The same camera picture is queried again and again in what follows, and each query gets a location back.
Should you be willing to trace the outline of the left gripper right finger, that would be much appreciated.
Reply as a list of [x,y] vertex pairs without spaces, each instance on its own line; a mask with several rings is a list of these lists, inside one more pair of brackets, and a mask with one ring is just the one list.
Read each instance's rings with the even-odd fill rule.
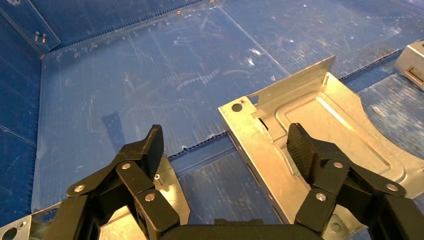
[[289,126],[287,150],[311,190],[295,223],[324,232],[336,205],[348,209],[370,233],[405,233],[406,190],[365,169],[334,143],[311,137],[300,123]]

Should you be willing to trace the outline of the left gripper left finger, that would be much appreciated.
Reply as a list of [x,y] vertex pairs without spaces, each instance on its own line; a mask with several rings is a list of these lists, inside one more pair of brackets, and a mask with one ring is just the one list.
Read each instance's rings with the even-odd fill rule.
[[156,189],[153,178],[164,152],[161,125],[121,147],[112,162],[66,191],[66,238],[95,239],[100,225],[127,206],[148,239],[159,239],[180,225],[180,217]]

